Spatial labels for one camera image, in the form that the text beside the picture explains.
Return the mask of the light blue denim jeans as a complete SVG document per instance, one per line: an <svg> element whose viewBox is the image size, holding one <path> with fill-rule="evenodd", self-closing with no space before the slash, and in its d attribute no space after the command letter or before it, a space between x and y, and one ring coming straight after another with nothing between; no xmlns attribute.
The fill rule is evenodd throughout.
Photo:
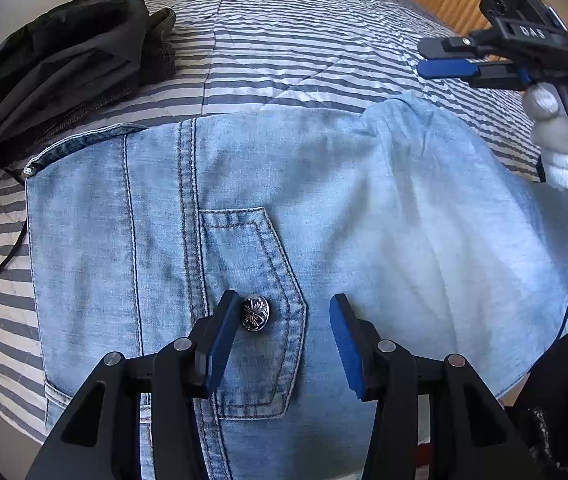
<svg viewBox="0 0 568 480"><path fill-rule="evenodd" d="M374 408L330 319L345 294L417 356L458 352L495 394L568 318L568 193L512 174L410 94L361 113L282 107L80 130L26 167L45 425L111 351L188 334L227 289L267 301L195 408L215 479L328 479Z"/></svg>

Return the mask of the blue striped bed sheet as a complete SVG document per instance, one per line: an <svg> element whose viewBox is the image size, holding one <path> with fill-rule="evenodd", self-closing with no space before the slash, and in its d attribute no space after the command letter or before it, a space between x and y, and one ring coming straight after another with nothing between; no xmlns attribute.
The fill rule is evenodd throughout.
<svg viewBox="0 0 568 480"><path fill-rule="evenodd" d="M418 42L448 28L411 0L144 1L176 12L177 73L90 116L89 128L280 106L357 112L415 91L460 115L506 168L537 174L530 123L513 93L418 76ZM0 170L0 417L38 442L46 401L24 219L22 187Z"/></svg>

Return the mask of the folded black garment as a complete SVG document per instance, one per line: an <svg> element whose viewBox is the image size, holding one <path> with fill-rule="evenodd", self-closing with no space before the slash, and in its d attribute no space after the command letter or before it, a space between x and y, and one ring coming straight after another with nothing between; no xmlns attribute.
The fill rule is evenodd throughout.
<svg viewBox="0 0 568 480"><path fill-rule="evenodd" d="M103 107L176 72L169 8L143 0L74 0L0 45L0 168Z"/></svg>

